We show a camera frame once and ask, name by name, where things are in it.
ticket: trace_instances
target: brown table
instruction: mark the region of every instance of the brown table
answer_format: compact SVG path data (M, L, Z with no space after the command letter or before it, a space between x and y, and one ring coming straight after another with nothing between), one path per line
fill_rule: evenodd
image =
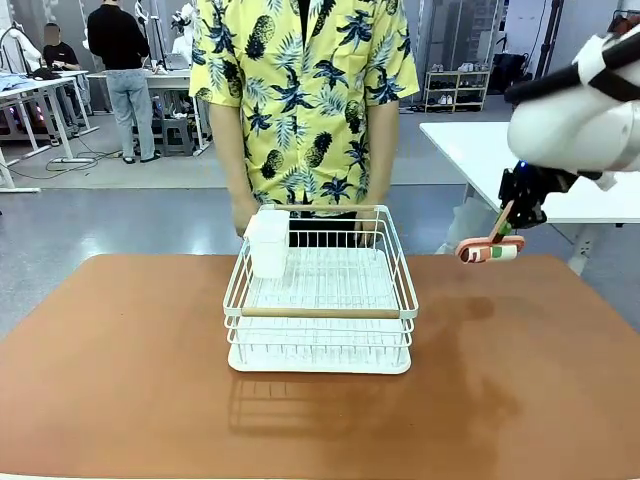
M560 261L411 258L398 377L231 370L233 261L101 256L63 283L0 344L0 472L640 476L640 336Z

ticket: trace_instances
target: pineapple print shirt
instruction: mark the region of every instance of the pineapple print shirt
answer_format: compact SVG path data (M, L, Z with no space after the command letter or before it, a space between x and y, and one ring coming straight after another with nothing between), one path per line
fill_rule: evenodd
M366 107L418 91L402 0L198 0L191 95L240 107L260 203L353 204Z

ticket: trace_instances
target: dish rack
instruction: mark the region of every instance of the dish rack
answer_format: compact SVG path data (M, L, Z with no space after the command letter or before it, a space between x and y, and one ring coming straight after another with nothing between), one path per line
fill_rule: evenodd
M229 365L245 372L407 371L418 301L387 207L262 208L325 216L290 229L279 279L253 275L244 241L224 298ZM348 212L360 213L356 230L353 218L326 216Z

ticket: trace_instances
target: concrete floor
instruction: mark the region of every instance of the concrete floor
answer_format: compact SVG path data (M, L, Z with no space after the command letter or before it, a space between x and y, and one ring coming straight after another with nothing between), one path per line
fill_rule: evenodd
M403 114L400 117L400 140L392 175L393 185L451 185L463 178L418 128L423 122L502 122L511 117L511 105L502 97L489 97L485 111ZM90 118L92 126L100 130L72 140L75 155L92 150L111 153L120 147L112 115ZM29 144L2 145L7 159L17 158L30 151ZM105 158L88 170L69 172L56 178L46 170L47 162L64 154L62 147L53 148L13 166L13 169L34 178L14 175L19 187L40 188L223 188L224 171L216 161L215 146L199 157L167 157L153 163L125 165L118 158Z
M387 203L407 254L440 246L462 195L462 186L392 188ZM240 247L222 189L47 190L0 196L0 210L0 338L94 255L235 254ZM527 254L570 256L571 245L550 226L526 236ZM640 227L612 228L584 273L638 331L640 271L625 252L639 242Z

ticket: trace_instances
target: shoe rack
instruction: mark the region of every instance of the shoe rack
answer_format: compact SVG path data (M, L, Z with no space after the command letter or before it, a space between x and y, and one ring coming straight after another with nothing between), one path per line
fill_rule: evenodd
M490 74L490 71L429 72L425 85L427 93L425 97L427 99L425 111L427 113L469 110L482 111L487 99ZM437 102L443 95L451 95L453 103L447 105L438 104ZM435 105L429 104L430 98L435 99Z

